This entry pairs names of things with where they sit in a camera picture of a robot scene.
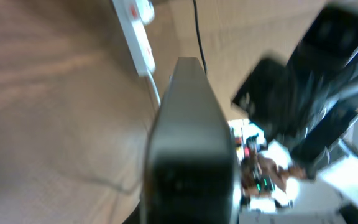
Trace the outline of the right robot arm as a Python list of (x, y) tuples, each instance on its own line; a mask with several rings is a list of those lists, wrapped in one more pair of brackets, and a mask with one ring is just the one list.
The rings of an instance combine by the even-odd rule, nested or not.
[(314, 179), (357, 117), (358, 2), (327, 3), (288, 62), (262, 57), (232, 103)]

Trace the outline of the white charger plug adapter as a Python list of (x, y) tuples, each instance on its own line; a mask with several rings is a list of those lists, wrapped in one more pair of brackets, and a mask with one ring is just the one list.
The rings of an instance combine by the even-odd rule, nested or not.
[(134, 9), (134, 19), (140, 19), (143, 25), (148, 25), (153, 21), (155, 11), (150, 0), (135, 0)]

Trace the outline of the cardboard panel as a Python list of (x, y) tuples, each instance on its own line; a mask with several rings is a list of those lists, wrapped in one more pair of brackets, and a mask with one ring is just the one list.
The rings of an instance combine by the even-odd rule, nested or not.
[[(208, 79), (227, 119), (244, 118), (231, 98), (259, 58), (287, 59), (324, 5), (319, 0), (154, 1), (155, 19), (146, 27), (160, 93), (178, 57), (199, 57), (200, 34)], [(194, 16), (198, 16), (199, 31)]]

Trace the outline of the white power strip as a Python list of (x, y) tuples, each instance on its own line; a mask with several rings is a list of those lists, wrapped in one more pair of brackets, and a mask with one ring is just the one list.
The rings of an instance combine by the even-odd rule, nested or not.
[(134, 19), (135, 0), (112, 0), (124, 37), (126, 39), (135, 69), (140, 77), (149, 76), (155, 71), (152, 54), (145, 26), (140, 19)]

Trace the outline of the person in background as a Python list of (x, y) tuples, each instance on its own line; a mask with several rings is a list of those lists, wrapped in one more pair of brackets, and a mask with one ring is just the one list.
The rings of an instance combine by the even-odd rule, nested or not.
[(254, 174), (259, 176), (266, 175), (269, 177), (274, 186), (283, 192), (286, 192), (287, 180), (290, 177), (306, 180), (307, 174), (304, 168), (292, 164), (286, 169), (276, 164), (276, 162), (265, 157), (260, 150), (268, 150), (266, 144), (258, 144), (257, 136), (248, 137), (246, 140), (246, 148), (248, 148), (249, 156), (241, 161), (241, 184), (244, 193), (247, 196), (269, 197), (271, 192), (258, 187)]

